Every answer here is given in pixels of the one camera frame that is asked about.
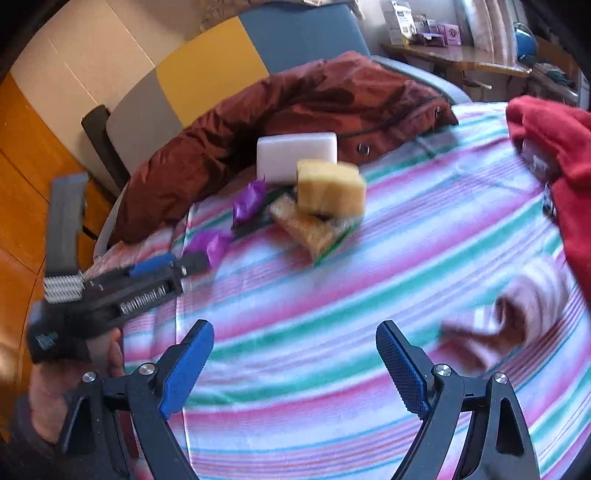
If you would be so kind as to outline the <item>person left hand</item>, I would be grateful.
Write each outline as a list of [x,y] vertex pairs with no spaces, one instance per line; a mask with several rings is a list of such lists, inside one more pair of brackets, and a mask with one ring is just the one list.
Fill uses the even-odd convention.
[[28,399],[32,426],[42,440],[50,444],[57,442],[68,411],[64,395],[91,370],[95,370],[92,363],[76,361],[33,366]]

